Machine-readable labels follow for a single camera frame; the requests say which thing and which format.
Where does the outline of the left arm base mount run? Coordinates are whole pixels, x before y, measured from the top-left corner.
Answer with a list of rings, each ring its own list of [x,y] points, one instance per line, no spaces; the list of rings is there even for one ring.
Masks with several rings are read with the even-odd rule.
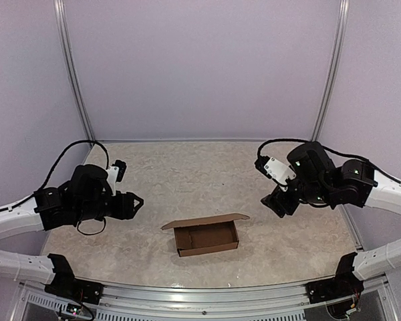
[[[45,292],[71,299],[75,302],[98,305],[104,285],[99,282],[81,280],[77,278],[54,278],[52,283],[45,285]]]

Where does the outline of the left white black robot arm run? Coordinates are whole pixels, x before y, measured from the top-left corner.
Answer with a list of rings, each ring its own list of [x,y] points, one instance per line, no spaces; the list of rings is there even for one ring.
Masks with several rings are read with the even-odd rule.
[[[144,204],[138,195],[117,190],[125,167],[107,169],[79,165],[71,179],[59,187],[42,187],[28,198],[0,208],[0,240],[28,232],[78,228],[83,221],[133,219]],[[0,277],[54,284],[65,297],[76,296],[80,282],[62,255],[22,255],[0,250]]]

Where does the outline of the right aluminium corner post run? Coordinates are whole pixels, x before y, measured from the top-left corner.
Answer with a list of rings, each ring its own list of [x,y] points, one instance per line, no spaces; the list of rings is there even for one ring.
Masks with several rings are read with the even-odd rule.
[[[310,140],[319,140],[325,124],[327,111],[329,110],[329,105],[333,94],[333,88],[338,75],[342,50],[344,47],[344,38],[348,23],[349,10],[350,0],[341,0],[338,12],[336,32],[331,51],[331,59],[327,70],[327,76],[325,79],[323,94],[321,96],[319,111],[315,119],[315,124]]]

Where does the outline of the left aluminium corner post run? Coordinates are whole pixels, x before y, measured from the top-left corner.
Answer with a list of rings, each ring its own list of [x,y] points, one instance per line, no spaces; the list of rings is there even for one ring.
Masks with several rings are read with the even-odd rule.
[[[80,88],[80,81],[78,79],[76,65],[74,62],[72,45],[70,40],[70,33],[68,29],[68,24],[66,21],[65,14],[65,3],[63,0],[54,0],[53,8],[55,11],[55,18],[57,22],[57,30],[59,33],[59,40],[61,43],[63,51],[63,59],[65,62],[66,70],[68,73],[68,79],[70,82],[70,87],[72,89],[72,94],[75,100],[76,109],[78,111],[80,121],[82,123],[82,128],[85,137],[89,140],[94,140],[94,130],[92,128],[90,118],[88,116],[88,111],[84,104],[84,99],[82,96],[82,90]]]

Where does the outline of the small circuit board with led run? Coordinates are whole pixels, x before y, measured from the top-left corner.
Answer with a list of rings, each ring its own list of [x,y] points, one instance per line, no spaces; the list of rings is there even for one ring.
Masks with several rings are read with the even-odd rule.
[[[81,314],[82,309],[83,308],[78,304],[67,304],[65,312],[72,316],[79,316]]]

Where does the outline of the brown cardboard box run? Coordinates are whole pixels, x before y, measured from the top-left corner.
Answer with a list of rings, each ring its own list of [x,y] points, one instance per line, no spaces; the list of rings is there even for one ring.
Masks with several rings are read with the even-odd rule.
[[[172,229],[178,255],[190,257],[237,249],[239,236],[235,221],[241,220],[250,220],[250,216],[229,213],[182,219],[163,225],[161,230]]]

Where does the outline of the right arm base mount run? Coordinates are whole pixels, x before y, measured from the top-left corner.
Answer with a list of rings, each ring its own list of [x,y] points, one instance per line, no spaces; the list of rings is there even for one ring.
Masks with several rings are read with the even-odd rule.
[[[364,282],[355,276],[334,276],[332,278],[309,282],[305,285],[310,304],[326,302],[360,294]]]

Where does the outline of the aluminium corner post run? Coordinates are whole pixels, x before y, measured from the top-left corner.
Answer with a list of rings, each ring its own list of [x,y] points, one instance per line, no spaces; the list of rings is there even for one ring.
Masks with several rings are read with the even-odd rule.
[[[315,124],[310,140],[319,140],[325,124],[327,111],[329,110],[329,105],[333,94],[333,88],[338,75],[342,50],[344,47],[344,38],[348,23],[349,10],[350,0],[341,0],[338,12],[336,32],[331,51],[331,59],[327,70],[327,76],[325,79],[323,94],[321,96],[319,111],[315,119]]]
[[[68,73],[68,79],[70,82],[70,87],[72,89],[72,94],[75,100],[76,109],[78,111],[80,121],[82,123],[82,128],[85,137],[89,140],[94,140],[94,130],[92,128],[90,118],[88,116],[88,111],[84,104],[84,99],[82,96],[82,90],[80,88],[80,81],[78,79],[76,65],[74,62],[72,45],[70,40],[70,33],[68,29],[68,24],[66,21],[65,14],[65,3],[63,0],[54,0],[53,8],[55,11],[55,18],[57,22],[57,30],[59,33],[59,40],[61,43],[63,51],[63,59],[65,62],[66,70]]]

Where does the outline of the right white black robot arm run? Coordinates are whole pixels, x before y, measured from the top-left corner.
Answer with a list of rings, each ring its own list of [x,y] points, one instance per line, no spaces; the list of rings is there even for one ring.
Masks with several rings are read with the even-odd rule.
[[[383,171],[369,159],[338,152],[318,141],[294,139],[297,146],[286,163],[262,153],[278,138],[257,149],[255,168],[276,187],[261,202],[278,217],[291,216],[300,205],[335,209],[340,205],[381,209],[401,216],[401,179]],[[364,281],[401,266],[401,238],[369,251],[340,259],[329,292],[342,297],[355,279]]]

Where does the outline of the front aluminium frame rail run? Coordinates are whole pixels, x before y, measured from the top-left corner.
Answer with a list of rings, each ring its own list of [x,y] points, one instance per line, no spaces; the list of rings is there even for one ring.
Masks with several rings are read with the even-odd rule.
[[[332,304],[351,298],[355,312],[349,320],[401,320],[385,275],[364,282],[360,301],[356,295],[312,304],[307,283],[291,282],[244,288],[187,289],[131,286],[104,282],[98,305],[84,303],[96,320],[341,320],[330,316]],[[20,283],[15,307],[8,320],[89,320],[68,311],[71,300],[45,293],[43,286]]]

